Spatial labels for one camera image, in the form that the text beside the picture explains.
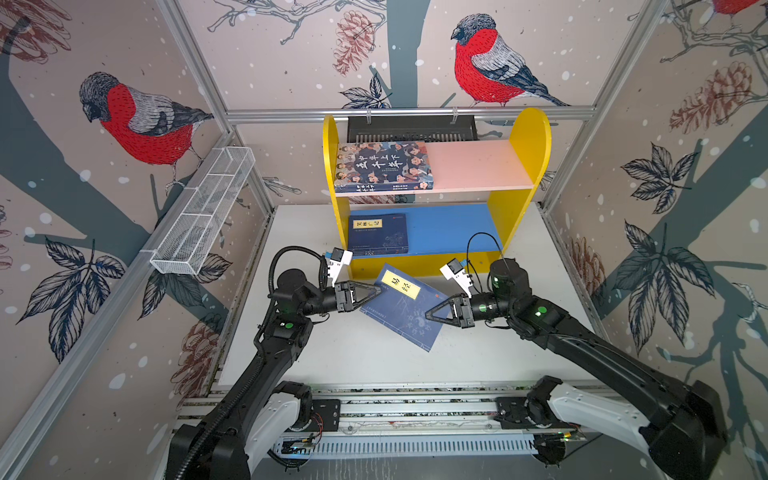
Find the navy blue book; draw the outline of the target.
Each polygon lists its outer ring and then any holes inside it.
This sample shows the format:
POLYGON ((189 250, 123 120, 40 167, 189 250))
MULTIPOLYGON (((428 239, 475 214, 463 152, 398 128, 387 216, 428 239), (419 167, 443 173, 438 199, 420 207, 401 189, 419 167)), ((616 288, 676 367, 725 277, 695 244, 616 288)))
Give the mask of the navy blue book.
POLYGON ((348 250, 355 256, 400 255, 409 252, 406 215, 353 215, 348 250))
POLYGON ((447 296, 431 286, 386 264, 375 285, 382 294, 361 311, 394 333, 430 352, 442 327, 425 319, 424 313, 447 296))

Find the illustrated colourful cover book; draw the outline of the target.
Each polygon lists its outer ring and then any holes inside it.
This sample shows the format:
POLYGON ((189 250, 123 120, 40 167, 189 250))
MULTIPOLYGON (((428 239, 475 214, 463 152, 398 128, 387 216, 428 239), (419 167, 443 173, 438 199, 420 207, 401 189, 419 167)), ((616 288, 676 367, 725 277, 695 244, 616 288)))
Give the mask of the illustrated colourful cover book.
POLYGON ((432 190, 425 142, 342 144, 332 163, 337 193, 432 190))

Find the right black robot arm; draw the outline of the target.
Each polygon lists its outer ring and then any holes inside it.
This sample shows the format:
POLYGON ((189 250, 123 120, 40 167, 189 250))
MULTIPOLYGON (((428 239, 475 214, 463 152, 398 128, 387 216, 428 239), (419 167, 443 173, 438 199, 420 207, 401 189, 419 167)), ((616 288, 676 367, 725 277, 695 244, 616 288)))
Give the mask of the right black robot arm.
POLYGON ((491 264, 484 293, 472 293, 472 279, 457 259, 440 272, 463 291, 428 310, 428 320, 437 321, 443 309, 451 313, 444 324, 462 329, 503 319, 521 339, 579 366, 622 398, 583 393, 544 376, 527 396, 535 424, 586 426, 648 455, 670 479, 711 477, 728 443, 722 403, 712 387, 686 384, 601 339, 565 309, 535 295, 527 272, 513 259, 491 264))

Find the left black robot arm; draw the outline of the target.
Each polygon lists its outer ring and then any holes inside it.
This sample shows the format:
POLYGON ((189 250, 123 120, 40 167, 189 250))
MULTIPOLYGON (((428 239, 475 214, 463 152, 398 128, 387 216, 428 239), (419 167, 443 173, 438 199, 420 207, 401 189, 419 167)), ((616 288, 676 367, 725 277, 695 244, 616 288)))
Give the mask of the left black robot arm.
POLYGON ((284 380, 307 346, 316 315, 348 313, 379 296, 357 281, 310 283, 289 269, 268 278, 270 304, 254 339, 257 352, 227 395, 197 425, 173 436, 168 479, 250 479, 278 437, 312 415, 310 388, 284 380))

